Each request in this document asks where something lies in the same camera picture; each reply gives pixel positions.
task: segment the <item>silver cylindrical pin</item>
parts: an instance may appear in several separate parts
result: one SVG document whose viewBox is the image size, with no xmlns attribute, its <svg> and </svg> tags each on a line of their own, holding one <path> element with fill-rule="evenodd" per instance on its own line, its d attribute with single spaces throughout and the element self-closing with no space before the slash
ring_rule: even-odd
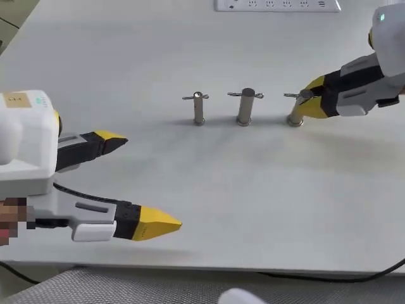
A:
<svg viewBox="0 0 405 304">
<path fill-rule="evenodd" d="M 289 116 L 287 116 L 287 123 L 290 127 L 302 126 L 302 124 L 304 123 L 304 117 L 302 115 L 298 114 L 298 112 L 297 112 L 298 106 L 301 103 L 303 103 L 313 97 L 314 97 L 314 94 L 312 93 L 311 90 L 305 89 L 299 93 L 299 95 L 297 97 L 297 101 L 294 105 L 294 108 L 291 111 L 291 114 Z"/>
<path fill-rule="evenodd" d="M 246 88 L 242 90 L 239 113 L 236 118 L 236 122 L 242 127 L 247 127 L 252 122 L 252 108 L 255 94 L 254 89 Z"/>
<path fill-rule="evenodd" d="M 299 96 L 297 101 L 294 105 L 289 116 L 287 116 L 287 123 L 290 127 L 300 127 L 304 123 L 304 117 L 301 114 L 297 113 L 298 106 L 304 101 L 305 99 Z"/>
<path fill-rule="evenodd" d="M 203 106 L 203 94 L 201 92 L 195 92 L 194 99 L 194 123 L 195 125 L 204 125 L 204 106 Z"/>
</svg>

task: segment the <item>pixelated area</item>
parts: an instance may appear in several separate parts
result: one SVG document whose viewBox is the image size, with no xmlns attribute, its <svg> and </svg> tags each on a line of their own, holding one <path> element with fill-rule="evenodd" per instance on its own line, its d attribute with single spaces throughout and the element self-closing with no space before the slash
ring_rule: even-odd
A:
<svg viewBox="0 0 405 304">
<path fill-rule="evenodd" d="M 35 229 L 34 208 L 27 206 L 27 199 L 0 201 L 0 246 L 9 245 L 10 238 L 18 237 L 19 222 L 26 222 L 28 229 Z"/>
</svg>

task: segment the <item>metal pin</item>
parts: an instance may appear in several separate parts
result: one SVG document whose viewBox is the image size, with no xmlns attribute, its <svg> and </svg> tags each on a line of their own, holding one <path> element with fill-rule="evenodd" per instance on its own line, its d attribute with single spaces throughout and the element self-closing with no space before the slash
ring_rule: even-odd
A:
<svg viewBox="0 0 405 304">
<path fill-rule="evenodd" d="M 229 96 L 240 96 L 239 112 L 236 118 L 238 125 L 247 127 L 252 122 L 252 108 L 254 98 L 262 99 L 262 93 L 255 93 L 254 89 L 246 88 L 241 93 L 228 93 Z"/>
<path fill-rule="evenodd" d="M 284 97 L 293 97 L 297 101 L 290 113 L 287 116 L 287 123 L 290 127 L 300 127 L 304 123 L 304 117 L 301 114 L 298 114 L 298 106 L 304 103 L 305 101 L 314 97 L 314 94 L 311 90 L 302 90 L 299 94 L 284 94 Z"/>
<path fill-rule="evenodd" d="M 194 123 L 195 125 L 201 126 L 205 124 L 204 119 L 204 106 L 203 99 L 208 99 L 208 95 L 204 95 L 201 92 L 195 92 L 193 96 L 183 97 L 183 100 L 194 100 Z"/>
</svg>

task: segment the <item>white tabletop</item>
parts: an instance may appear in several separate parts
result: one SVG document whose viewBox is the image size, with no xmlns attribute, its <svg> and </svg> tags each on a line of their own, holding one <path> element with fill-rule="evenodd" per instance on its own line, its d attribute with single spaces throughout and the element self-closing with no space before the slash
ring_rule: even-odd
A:
<svg viewBox="0 0 405 304">
<path fill-rule="evenodd" d="M 21 231 L 0 259 L 131 267 L 379 271 L 405 253 L 405 105 L 284 124 L 283 97 L 368 54 L 373 10 L 217 13 L 202 0 L 41 0 L 0 57 L 0 90 L 42 89 L 65 130 L 130 142 L 60 176 L 87 193 L 155 206 L 180 231 L 73 243 Z M 252 87 L 252 124 L 235 124 Z M 206 125 L 192 124 L 194 91 Z"/>
</svg>

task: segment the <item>electrical outlet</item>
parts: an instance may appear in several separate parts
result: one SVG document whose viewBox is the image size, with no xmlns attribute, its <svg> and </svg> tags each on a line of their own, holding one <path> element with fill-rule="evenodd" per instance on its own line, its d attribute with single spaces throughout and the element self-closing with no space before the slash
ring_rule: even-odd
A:
<svg viewBox="0 0 405 304">
<path fill-rule="evenodd" d="M 265 0 L 217 0 L 217 11 L 263 11 Z"/>
<path fill-rule="evenodd" d="M 217 11 L 338 13 L 338 0 L 215 0 Z"/>
</svg>

